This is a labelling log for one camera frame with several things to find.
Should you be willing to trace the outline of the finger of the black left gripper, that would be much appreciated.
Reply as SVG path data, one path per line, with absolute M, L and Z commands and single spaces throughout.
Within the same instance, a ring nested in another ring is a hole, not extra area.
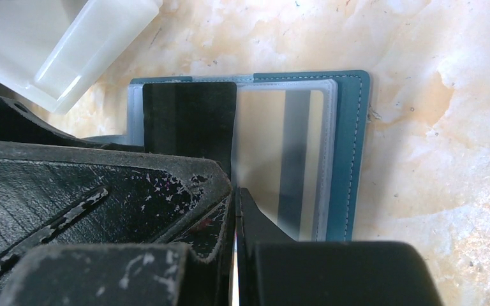
M 167 243 L 231 192 L 209 159 L 0 141 L 0 276 L 47 243 Z
M 141 146 L 95 142 L 69 135 L 47 124 L 20 102 L 2 96 L 0 96 L 0 141 L 145 152 Z

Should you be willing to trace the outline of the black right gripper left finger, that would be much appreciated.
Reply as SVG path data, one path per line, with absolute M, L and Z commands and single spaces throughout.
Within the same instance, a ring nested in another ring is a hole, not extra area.
M 37 247 L 0 305 L 227 305 L 234 207 L 223 200 L 167 244 Z

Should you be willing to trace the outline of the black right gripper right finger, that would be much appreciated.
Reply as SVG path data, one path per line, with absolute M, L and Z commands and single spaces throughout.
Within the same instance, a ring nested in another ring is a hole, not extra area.
M 241 305 L 441 305 L 426 263 L 391 241 L 298 242 L 235 196 Z

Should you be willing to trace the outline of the white plastic card tray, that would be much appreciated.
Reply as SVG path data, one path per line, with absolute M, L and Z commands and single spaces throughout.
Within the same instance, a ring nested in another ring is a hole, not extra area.
M 0 84 L 66 113 L 159 13 L 152 1 L 0 1 Z

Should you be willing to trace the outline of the blue leather card holder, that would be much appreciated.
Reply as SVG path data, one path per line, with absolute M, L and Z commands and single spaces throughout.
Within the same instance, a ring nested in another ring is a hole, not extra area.
M 135 78 L 128 86 L 126 133 L 95 141 L 145 149 L 143 87 L 199 82 L 237 86 L 228 175 L 233 199 L 247 189 L 260 211 L 296 241 L 351 239 L 369 75 L 352 70 Z

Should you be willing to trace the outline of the black striped credit card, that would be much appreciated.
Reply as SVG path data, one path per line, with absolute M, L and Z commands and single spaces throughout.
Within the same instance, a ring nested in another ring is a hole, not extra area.
M 235 83 L 147 84 L 142 94 L 147 152 L 211 159 L 231 174 Z

